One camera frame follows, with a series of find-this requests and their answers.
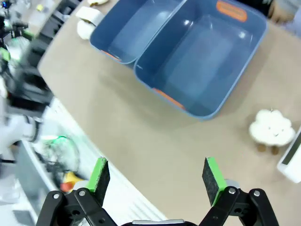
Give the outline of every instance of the cloud keychain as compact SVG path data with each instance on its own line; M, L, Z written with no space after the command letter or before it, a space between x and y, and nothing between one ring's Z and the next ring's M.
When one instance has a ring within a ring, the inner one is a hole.
M257 113L249 133L257 143L258 151L264 152L267 147L271 147L273 154L278 154L279 147L290 143L296 134L291 121L280 111L266 109Z

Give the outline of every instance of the bolt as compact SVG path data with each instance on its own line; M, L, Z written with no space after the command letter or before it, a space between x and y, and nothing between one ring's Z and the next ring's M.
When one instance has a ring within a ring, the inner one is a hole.
M230 189L229 189L229 193L230 193L230 194L235 194L235 192L236 192L236 191L235 191L234 188L230 188Z
M260 192L257 191L257 190L255 190L255 191L254 191L254 195L255 195L256 197L258 197L258 196L260 195Z
M80 191L80 192L79 192L79 195L80 195L80 196L84 196L85 194L86 194L85 191Z

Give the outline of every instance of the beige tabletop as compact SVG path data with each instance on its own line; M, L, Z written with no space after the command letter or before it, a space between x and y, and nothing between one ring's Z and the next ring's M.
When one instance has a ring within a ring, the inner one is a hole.
M100 7L107 12L111 0ZM81 40L73 16L57 34L39 69L96 146L168 218L199 223L210 205L202 181L214 156L226 178L244 191L264 189L280 225L301 225L301 185L259 153L248 125L262 108L279 109L301 125L301 42L274 25L216 118L198 121L166 104L133 72ZM226 225L241 225L230 218Z

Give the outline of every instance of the blue storage bin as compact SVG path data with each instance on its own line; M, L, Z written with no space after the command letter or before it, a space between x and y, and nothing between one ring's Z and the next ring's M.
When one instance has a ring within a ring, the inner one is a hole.
M265 17L234 1L187 0L136 61L147 87L200 119L212 118L267 30Z
M130 64L183 0L119 0L95 28L90 42L122 64Z

